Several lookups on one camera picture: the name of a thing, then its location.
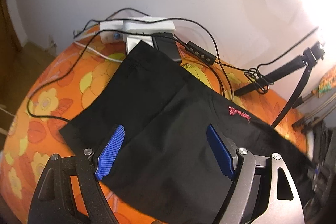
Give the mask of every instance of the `blue gripper pad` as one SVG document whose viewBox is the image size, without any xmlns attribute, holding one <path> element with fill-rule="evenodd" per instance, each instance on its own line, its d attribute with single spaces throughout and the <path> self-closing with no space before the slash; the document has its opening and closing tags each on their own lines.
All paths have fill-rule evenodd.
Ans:
<svg viewBox="0 0 336 224">
<path fill-rule="evenodd" d="M 112 134 L 112 137 L 105 145 L 97 159 L 97 170 L 94 173 L 98 181 L 102 180 L 104 176 L 108 175 L 112 165 L 117 157 L 120 147 L 125 138 L 125 130 L 122 125 L 118 125 Z"/>
<path fill-rule="evenodd" d="M 226 175 L 230 180 L 233 180 L 235 171 L 232 157 L 211 124 L 207 127 L 207 140 L 223 175 Z"/>
</svg>

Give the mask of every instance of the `floor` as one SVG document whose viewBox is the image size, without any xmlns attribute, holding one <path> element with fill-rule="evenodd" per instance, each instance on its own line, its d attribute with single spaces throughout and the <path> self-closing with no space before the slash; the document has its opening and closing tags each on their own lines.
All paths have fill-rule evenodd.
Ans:
<svg viewBox="0 0 336 224">
<path fill-rule="evenodd" d="M 5 105 L 8 112 L 15 114 L 29 88 L 54 59 L 54 56 L 35 44 L 26 43 L 16 57 L 5 85 L 0 87 L 0 104 Z M 12 120 L 12 116 L 0 111 L 0 128 L 8 130 Z M 0 150 L 5 137 L 0 134 Z"/>
</svg>

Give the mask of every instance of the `silver bolt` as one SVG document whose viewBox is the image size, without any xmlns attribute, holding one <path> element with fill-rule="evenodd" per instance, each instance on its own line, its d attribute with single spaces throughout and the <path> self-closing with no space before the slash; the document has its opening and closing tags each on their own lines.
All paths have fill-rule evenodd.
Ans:
<svg viewBox="0 0 336 224">
<path fill-rule="evenodd" d="M 84 150 L 84 155 L 87 155 L 87 156 L 91 155 L 92 152 L 93 152 L 93 150 L 91 148 L 87 148 L 87 149 Z"/>
<path fill-rule="evenodd" d="M 241 154 L 243 154 L 243 155 L 246 155 L 247 154 L 247 149 L 241 147 L 241 148 L 238 149 L 238 152 L 241 153 Z"/>
<path fill-rule="evenodd" d="M 51 159 L 51 160 L 57 160 L 57 159 L 58 159 L 58 154 L 52 154 L 52 155 L 50 156 L 50 159 Z"/>
<path fill-rule="evenodd" d="M 276 160 L 280 160 L 281 159 L 281 156 L 280 156 L 280 154 L 278 154 L 278 153 L 273 153 L 273 158 L 275 158 Z"/>
</svg>

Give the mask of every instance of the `embroidered logo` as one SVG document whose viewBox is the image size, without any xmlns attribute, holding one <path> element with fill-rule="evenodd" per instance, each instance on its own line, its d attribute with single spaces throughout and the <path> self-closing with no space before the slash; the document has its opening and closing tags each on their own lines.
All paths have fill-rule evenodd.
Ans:
<svg viewBox="0 0 336 224">
<path fill-rule="evenodd" d="M 235 109 L 235 108 L 229 106 L 229 113 L 232 116 L 235 115 L 235 114 L 239 114 L 239 115 L 241 115 L 242 117 L 244 117 L 245 119 L 247 119 L 250 122 L 251 116 L 247 115 L 244 112 L 241 112 L 238 109 Z"/>
</svg>

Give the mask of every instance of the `orange tablecloth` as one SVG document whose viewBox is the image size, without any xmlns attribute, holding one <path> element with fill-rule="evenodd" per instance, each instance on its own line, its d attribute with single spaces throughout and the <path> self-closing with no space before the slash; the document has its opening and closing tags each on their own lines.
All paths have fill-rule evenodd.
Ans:
<svg viewBox="0 0 336 224">
<path fill-rule="evenodd" d="M 97 30 L 93 27 L 88 32 Z M 124 42 L 103 44 L 100 37 L 91 43 L 97 51 L 114 59 L 125 58 Z M 39 86 L 66 73 L 78 58 L 83 48 L 72 44 L 62 52 L 35 82 L 28 95 Z M 212 71 L 190 56 L 179 46 L 182 67 L 192 73 L 207 86 L 220 92 L 217 78 Z M 30 110 L 36 115 L 56 115 L 72 119 L 87 108 L 105 88 L 120 63 L 107 61 L 96 54 L 85 52 L 73 71 L 63 80 L 41 90 L 33 98 Z M 224 86 L 226 98 L 231 92 L 224 74 L 214 66 Z M 245 85 L 248 80 L 241 71 L 226 68 L 233 88 Z M 235 97 L 234 102 L 271 124 L 285 105 L 285 100 L 270 90 L 266 95 L 252 92 L 243 97 Z M 0 193 L 23 223 L 27 223 L 30 202 L 41 172 L 50 155 L 72 156 L 72 151 L 59 133 L 65 122 L 56 119 L 33 118 L 26 110 L 27 98 L 16 113 L 3 150 L 0 173 Z M 306 152 L 306 139 L 299 131 L 294 131 L 291 124 L 298 120 L 297 110 L 290 110 L 276 130 L 290 140 L 302 152 Z M 78 210 L 86 213 L 81 198 L 78 181 L 72 178 L 73 194 Z M 101 183 L 103 192 L 120 224 L 151 224 L 155 219 L 146 216 L 128 206 Z"/>
</svg>

